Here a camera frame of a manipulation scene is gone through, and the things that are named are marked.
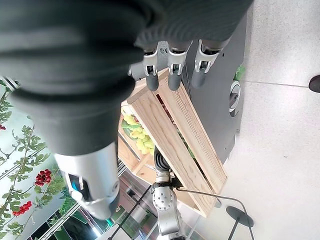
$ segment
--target yellow fruit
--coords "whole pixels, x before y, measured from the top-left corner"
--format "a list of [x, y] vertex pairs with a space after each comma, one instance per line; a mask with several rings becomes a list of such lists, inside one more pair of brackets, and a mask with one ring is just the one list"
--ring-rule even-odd
[[137, 127], [137, 128], [135, 128], [135, 130], [140, 134], [142, 133], [142, 128], [141, 127]]
[[151, 148], [151, 149], [154, 149], [154, 148], [155, 148], [155, 145], [154, 145], [154, 143], [153, 143], [151, 140], [144, 142], [144, 145], [145, 145], [146, 147], [148, 147], [148, 148]]
[[136, 131], [132, 131], [130, 132], [130, 137], [134, 138], [134, 139], [137, 139], [139, 137], [141, 133], [138, 133]]
[[139, 133], [139, 135], [138, 135], [138, 138], [141, 140], [144, 139], [145, 137], [146, 137], [146, 135], [144, 135], [143, 133]]
[[143, 149], [141, 149], [142, 154], [148, 154], [149, 153], [149, 148], [148, 147], [144, 147]]
[[145, 136], [144, 139], [142, 139], [142, 142], [147, 142], [150, 140], [150, 137], [149, 136]]

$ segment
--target green leaf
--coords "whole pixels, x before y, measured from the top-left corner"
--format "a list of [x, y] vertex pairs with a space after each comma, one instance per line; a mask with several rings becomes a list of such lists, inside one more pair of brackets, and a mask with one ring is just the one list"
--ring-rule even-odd
[[34, 191], [35, 191], [36, 194], [42, 193], [42, 189], [41, 189], [40, 186], [35, 186], [35, 187], [34, 187]]
[[9, 213], [6, 213], [6, 212], [3, 212], [2, 215], [3, 215], [6, 219], [8, 219], [8, 218], [11, 217], [11, 215], [10, 215]]
[[7, 232], [0, 232], [0, 239], [3, 239], [7, 235]]
[[13, 211], [13, 212], [18, 212], [20, 210], [20, 207], [19, 206], [12, 206], [10, 205], [10, 209]]
[[16, 178], [16, 174], [10, 175], [8, 178], [13, 182]]
[[20, 201], [14, 200], [12, 202], [10, 202], [11, 205], [20, 205]]

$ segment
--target light wood grain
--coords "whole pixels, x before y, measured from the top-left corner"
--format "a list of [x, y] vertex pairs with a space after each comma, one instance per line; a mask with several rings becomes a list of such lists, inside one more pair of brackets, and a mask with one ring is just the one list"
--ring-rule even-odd
[[156, 182], [156, 171], [149, 167], [142, 166], [135, 175], [150, 185]]
[[[153, 93], [146, 91], [130, 107], [183, 186], [194, 191], [212, 193], [175, 127]], [[213, 206], [214, 199], [192, 193], [190, 196], [206, 216]]]
[[118, 137], [118, 157], [130, 171], [139, 163], [136, 156], [130, 151], [120, 137]]
[[136, 175], [142, 169], [142, 167], [150, 161], [154, 162], [154, 156], [151, 154], [144, 155], [141, 161], [134, 167], [134, 169], [132, 169], [132, 173]]
[[184, 87], [171, 91], [168, 74], [163, 74], [159, 79], [158, 92], [213, 191], [219, 193], [227, 176]]

